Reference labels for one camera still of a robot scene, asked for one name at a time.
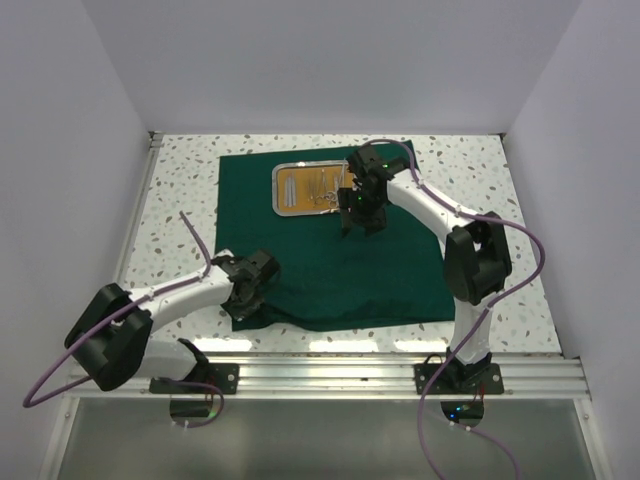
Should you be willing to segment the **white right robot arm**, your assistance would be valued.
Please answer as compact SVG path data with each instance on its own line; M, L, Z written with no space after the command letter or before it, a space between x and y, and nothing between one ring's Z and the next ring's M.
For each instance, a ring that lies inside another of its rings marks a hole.
M445 284L455 303L454 334L440 367L423 365L422 393L472 393L493 368L489 347L490 301L512 273L504 227L495 213L476 212L430 189L411 161L384 159L371 145L346 162L353 184L337 194L341 230L353 226L372 235L385 229L388 205L401 208L430 230L444 247Z

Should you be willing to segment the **dark green surgical cloth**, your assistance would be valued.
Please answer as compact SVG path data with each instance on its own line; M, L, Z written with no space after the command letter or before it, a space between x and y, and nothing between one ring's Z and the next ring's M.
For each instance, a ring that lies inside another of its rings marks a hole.
M282 217L272 207L272 171L285 163L343 160L353 147L223 156L219 164L216 251L258 249L281 266L260 309L235 332L284 323L315 332L451 321L454 299L436 236L388 206L387 227L342 236L336 214Z

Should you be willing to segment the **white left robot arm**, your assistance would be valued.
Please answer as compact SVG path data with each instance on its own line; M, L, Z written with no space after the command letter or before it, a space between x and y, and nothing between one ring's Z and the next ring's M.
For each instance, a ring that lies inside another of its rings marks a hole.
M162 341L154 333L207 307L246 320L260 311L266 286L279 273L280 264L264 249L247 257L224 250L200 269L154 286L126 290L108 284L90 301L64 347L103 391L149 378L197 392L213 379L206 355L189 340Z

